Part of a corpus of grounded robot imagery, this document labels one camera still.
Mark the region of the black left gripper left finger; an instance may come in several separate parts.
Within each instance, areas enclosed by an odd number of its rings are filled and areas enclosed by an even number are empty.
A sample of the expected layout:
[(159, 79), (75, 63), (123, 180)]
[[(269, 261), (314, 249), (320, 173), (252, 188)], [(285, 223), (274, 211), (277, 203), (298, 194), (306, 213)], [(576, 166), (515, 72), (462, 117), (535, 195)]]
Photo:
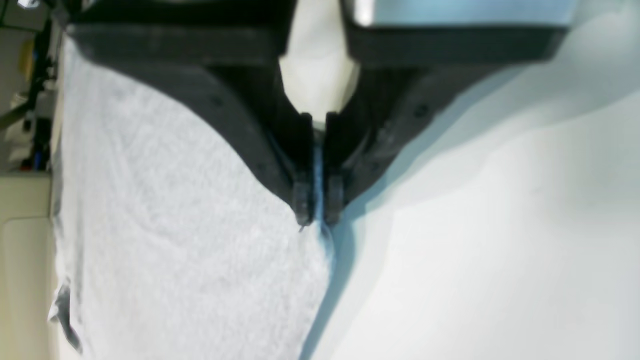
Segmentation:
[(185, 105), (299, 225), (313, 221), (313, 120), (286, 96), (272, 30), (77, 22), (67, 31), (85, 59)]

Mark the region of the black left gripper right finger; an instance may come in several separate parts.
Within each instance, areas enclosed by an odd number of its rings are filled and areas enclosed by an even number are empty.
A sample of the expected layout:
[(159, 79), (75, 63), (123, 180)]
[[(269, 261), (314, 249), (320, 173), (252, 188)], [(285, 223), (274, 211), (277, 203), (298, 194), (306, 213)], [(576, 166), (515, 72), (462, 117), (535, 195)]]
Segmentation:
[(345, 107), (326, 117), (324, 220), (372, 187), (399, 153), (459, 95), (510, 66), (556, 54), (567, 25), (347, 25), (359, 66)]

